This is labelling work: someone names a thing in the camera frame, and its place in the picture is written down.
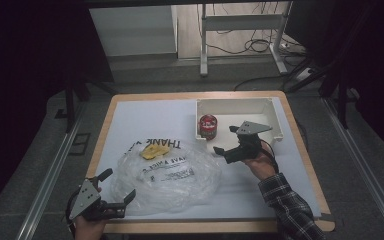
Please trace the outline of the white cabinet panel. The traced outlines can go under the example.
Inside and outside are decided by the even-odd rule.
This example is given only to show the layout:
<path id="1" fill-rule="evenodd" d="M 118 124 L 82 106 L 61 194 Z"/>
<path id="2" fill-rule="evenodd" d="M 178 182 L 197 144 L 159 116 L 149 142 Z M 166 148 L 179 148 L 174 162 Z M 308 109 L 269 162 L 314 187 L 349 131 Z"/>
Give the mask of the white cabinet panel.
<path id="1" fill-rule="evenodd" d="M 95 8 L 89 12 L 107 56 L 177 52 L 174 6 Z"/>

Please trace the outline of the white power strip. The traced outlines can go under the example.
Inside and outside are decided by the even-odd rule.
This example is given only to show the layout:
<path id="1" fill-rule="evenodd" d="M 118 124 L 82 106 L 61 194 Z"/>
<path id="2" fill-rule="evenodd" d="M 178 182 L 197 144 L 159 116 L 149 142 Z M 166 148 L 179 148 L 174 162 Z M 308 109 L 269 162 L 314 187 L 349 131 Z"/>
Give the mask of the white power strip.
<path id="1" fill-rule="evenodd" d="M 296 80 L 302 81 L 302 80 L 306 79 L 307 77 L 309 77 L 313 72 L 314 72 L 314 70 L 312 68 L 305 68 L 301 73 L 299 73 L 296 76 Z"/>

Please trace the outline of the clear plastic bag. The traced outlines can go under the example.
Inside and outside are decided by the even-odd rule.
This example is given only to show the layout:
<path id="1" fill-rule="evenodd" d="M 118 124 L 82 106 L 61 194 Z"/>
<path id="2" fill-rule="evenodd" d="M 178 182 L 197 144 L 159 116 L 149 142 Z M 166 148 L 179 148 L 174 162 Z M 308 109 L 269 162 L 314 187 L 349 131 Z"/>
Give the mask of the clear plastic bag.
<path id="1" fill-rule="evenodd" d="M 140 153 L 149 144 L 170 151 L 151 160 Z M 181 211 L 212 196 L 221 181 L 218 161 L 203 145 L 179 139 L 141 139 L 125 152 L 115 170 L 110 196 L 121 200 L 132 190 L 136 197 L 128 206 L 130 215 Z"/>

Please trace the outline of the red can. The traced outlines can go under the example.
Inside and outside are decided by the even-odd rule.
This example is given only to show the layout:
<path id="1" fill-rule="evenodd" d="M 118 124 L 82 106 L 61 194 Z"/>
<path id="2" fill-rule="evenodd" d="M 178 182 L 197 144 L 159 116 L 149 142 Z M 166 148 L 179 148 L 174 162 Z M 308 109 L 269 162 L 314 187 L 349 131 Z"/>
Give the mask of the red can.
<path id="1" fill-rule="evenodd" d="M 217 118 L 211 114 L 203 115 L 199 119 L 199 134 L 206 140 L 212 140 L 216 137 L 217 127 Z"/>

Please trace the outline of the yellow snack packet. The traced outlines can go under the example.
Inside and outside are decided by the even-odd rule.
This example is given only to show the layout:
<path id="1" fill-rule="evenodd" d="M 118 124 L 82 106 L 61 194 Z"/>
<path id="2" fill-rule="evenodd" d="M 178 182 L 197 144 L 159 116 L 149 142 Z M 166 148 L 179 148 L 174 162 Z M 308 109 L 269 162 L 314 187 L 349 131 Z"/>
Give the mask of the yellow snack packet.
<path id="1" fill-rule="evenodd" d="M 158 144 L 149 144 L 142 150 L 140 155 L 146 160 L 151 160 L 151 159 L 154 159 L 155 157 L 165 155 L 169 151 L 170 151 L 170 148 L 167 146 L 158 145 Z"/>

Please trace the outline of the person's left hand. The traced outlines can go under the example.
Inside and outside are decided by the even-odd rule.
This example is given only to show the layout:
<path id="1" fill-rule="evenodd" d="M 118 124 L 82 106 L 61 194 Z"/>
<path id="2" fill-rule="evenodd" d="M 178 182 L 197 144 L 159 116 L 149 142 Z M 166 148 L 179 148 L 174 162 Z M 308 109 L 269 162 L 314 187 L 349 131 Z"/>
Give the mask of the person's left hand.
<path id="1" fill-rule="evenodd" d="M 83 216 L 75 219 L 75 240 L 102 240 L 107 220 L 88 221 Z"/>

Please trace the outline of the aluminium floor rail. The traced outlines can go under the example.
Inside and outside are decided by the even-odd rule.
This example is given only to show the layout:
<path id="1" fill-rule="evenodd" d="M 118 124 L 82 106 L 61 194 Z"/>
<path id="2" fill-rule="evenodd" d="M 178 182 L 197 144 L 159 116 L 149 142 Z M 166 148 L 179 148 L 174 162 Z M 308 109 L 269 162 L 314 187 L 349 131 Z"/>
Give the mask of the aluminium floor rail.
<path id="1" fill-rule="evenodd" d="M 74 125 L 69 132 L 64 135 L 62 143 L 59 145 L 58 151 L 46 172 L 44 180 L 24 218 L 15 240 L 32 240 L 62 167 L 65 164 L 69 149 L 78 132 L 80 121 L 83 118 L 86 106 L 86 103 L 80 103 L 76 108 Z"/>
<path id="2" fill-rule="evenodd" d="M 378 206 L 383 218 L 384 218 L 384 190 L 381 187 L 379 181 L 375 177 L 374 172 L 370 168 L 369 164 L 366 161 L 366 158 L 362 154 L 360 148 L 356 144 L 353 136 L 346 129 L 337 118 L 337 111 L 334 107 L 334 104 L 330 100 L 324 98 L 321 99 L 321 102 L 326 107 L 328 115 L 337 130 L 342 142 L 345 144 L 347 151 L 349 152 L 351 159 L 359 171 L 363 181 L 365 182 L 370 194 L 372 195 L 376 205 Z"/>

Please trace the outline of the black floor plate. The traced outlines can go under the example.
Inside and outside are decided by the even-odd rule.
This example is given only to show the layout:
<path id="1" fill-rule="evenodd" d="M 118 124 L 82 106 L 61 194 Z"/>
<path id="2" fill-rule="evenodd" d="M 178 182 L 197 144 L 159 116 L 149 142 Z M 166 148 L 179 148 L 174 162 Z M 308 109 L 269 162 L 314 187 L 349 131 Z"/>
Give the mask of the black floor plate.
<path id="1" fill-rule="evenodd" d="M 78 133 L 71 145 L 69 155 L 70 156 L 82 156 L 86 153 L 89 140 L 90 140 L 90 133 Z"/>

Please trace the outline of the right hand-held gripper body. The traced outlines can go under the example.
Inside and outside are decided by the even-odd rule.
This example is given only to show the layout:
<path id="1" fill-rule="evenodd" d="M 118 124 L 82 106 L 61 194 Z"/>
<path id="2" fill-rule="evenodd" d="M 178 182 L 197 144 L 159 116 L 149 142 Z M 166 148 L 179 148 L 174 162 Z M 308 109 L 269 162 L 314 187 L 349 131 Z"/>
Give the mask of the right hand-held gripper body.
<path id="1" fill-rule="evenodd" d="M 227 150 L 224 156 L 228 164 L 245 159 L 254 159 L 260 153 L 261 139 L 259 133 L 270 131 L 271 126 L 244 121 L 235 133 L 238 137 L 239 146 L 231 150 Z"/>

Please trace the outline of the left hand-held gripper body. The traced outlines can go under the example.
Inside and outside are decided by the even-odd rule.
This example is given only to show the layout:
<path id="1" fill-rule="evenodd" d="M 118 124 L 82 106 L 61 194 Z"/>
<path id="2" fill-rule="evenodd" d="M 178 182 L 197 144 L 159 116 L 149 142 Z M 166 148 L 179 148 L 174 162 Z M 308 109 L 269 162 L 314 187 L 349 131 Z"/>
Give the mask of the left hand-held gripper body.
<path id="1" fill-rule="evenodd" d="M 109 220 L 125 217 L 125 203 L 108 203 L 101 198 L 98 182 L 86 179 L 79 189 L 68 219 L 82 216 L 87 221 Z"/>

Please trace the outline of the black stand leg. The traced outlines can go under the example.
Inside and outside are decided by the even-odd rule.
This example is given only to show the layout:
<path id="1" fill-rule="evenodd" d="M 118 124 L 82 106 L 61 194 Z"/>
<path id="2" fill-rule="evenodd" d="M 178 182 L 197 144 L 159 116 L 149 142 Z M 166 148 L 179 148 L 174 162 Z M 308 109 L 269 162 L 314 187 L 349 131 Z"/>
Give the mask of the black stand leg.
<path id="1" fill-rule="evenodd" d="M 75 123 L 74 96 L 77 96 L 81 102 L 90 99 L 90 92 L 83 79 L 69 78 L 65 85 L 65 102 L 67 110 L 67 127 L 66 132 L 69 133 Z"/>

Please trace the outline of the white plastic box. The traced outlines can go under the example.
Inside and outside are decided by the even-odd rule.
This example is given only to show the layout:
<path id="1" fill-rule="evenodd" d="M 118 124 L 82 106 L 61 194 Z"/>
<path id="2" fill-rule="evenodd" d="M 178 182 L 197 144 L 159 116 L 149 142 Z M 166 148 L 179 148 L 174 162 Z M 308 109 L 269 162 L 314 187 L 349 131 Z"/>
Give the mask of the white plastic box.
<path id="1" fill-rule="evenodd" d="M 215 155 L 214 147 L 230 150 L 239 145 L 235 133 L 230 126 L 241 126 L 244 121 L 254 122 L 271 127 L 271 130 L 259 133 L 258 136 L 271 146 L 283 140 L 283 131 L 278 120 L 274 98 L 244 99 L 198 99 L 196 101 L 196 119 L 210 114 L 217 119 L 217 134 L 213 140 L 205 140 L 196 127 L 196 138 L 206 144 L 207 150 Z"/>

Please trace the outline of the white table mat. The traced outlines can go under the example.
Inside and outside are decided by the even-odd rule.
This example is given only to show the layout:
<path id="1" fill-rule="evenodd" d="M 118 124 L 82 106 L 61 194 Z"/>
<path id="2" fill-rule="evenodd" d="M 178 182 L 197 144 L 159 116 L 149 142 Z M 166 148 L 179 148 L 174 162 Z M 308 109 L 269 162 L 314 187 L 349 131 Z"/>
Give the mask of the white table mat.
<path id="1" fill-rule="evenodd" d="M 136 194 L 132 221 L 273 219 L 258 180 L 241 161 L 227 163 L 215 148 L 238 147 L 231 127 L 268 126 L 261 139 L 291 188 L 321 215 L 316 194 L 279 98 L 120 101 L 104 134 L 98 171 L 112 169 L 101 196 L 120 202 Z"/>

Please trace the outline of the person's right hand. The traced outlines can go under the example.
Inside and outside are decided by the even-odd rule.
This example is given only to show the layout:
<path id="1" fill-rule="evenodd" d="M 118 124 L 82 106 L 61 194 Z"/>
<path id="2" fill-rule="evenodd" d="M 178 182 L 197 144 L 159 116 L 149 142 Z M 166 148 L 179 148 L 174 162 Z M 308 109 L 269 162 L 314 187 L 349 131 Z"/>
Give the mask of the person's right hand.
<path id="1" fill-rule="evenodd" d="M 274 163 L 271 159 L 273 152 L 270 146 L 266 142 L 262 141 L 261 147 L 268 152 L 268 155 L 265 153 L 259 153 L 256 158 L 246 159 L 243 163 L 251 170 L 255 177 L 257 177 L 260 181 L 263 181 L 274 176 L 276 171 Z"/>

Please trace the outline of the wooden table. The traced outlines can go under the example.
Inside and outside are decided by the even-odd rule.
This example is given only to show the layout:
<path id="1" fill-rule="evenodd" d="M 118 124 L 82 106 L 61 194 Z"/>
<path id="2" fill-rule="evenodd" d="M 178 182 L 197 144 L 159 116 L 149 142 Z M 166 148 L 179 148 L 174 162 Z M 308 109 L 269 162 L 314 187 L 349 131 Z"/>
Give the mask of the wooden table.
<path id="1" fill-rule="evenodd" d="M 179 135 L 196 139 L 198 99 L 274 98 L 283 140 L 273 147 L 280 170 L 292 189 L 310 205 L 316 224 L 325 232 L 335 228 L 316 172 L 286 95 L 281 91 L 223 91 L 118 94 L 112 97 L 87 173 L 114 168 L 134 139 L 150 135 Z M 223 180 L 204 205 L 178 213 L 126 215 L 110 221 L 111 234 L 273 233 L 276 217 L 264 204 L 257 181 L 245 166 L 224 164 Z"/>

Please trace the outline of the white metal desk frame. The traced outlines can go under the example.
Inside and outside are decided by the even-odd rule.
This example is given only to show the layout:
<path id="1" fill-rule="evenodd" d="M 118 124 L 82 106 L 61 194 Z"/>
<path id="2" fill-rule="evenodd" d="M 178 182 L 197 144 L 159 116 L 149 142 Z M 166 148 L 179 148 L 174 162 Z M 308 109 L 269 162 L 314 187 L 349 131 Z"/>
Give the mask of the white metal desk frame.
<path id="1" fill-rule="evenodd" d="M 201 50 L 200 50 L 200 75 L 208 75 L 208 56 L 206 33 L 208 31 L 227 30 L 276 30 L 275 41 L 269 44 L 270 52 L 281 75 L 287 73 L 287 68 L 280 57 L 279 47 L 286 27 L 292 2 L 288 1 L 279 14 L 264 15 L 231 15 L 231 16 L 207 16 L 206 5 L 202 4 L 201 15 Z"/>

